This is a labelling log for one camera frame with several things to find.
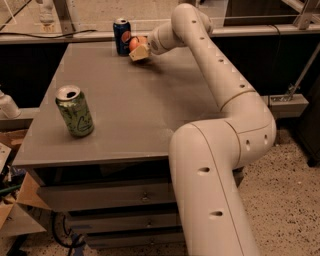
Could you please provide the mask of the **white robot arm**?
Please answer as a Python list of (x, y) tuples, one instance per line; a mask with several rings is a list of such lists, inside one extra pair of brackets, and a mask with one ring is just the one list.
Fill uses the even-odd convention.
[(173, 190), (189, 256), (260, 256), (233, 172), (267, 153), (276, 124), (264, 100), (213, 43), (212, 28), (207, 15), (182, 3), (145, 46), (156, 55), (188, 47), (222, 115), (174, 132)]

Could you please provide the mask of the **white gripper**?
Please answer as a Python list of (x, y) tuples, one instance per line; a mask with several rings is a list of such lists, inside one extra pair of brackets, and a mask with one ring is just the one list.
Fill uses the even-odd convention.
[(160, 44), (158, 38), (158, 31), (153, 30), (147, 36), (147, 45), (142, 44), (137, 46), (133, 51), (130, 52), (129, 56), (132, 61), (140, 61), (150, 56), (151, 52), (156, 55), (163, 53), (163, 47)]

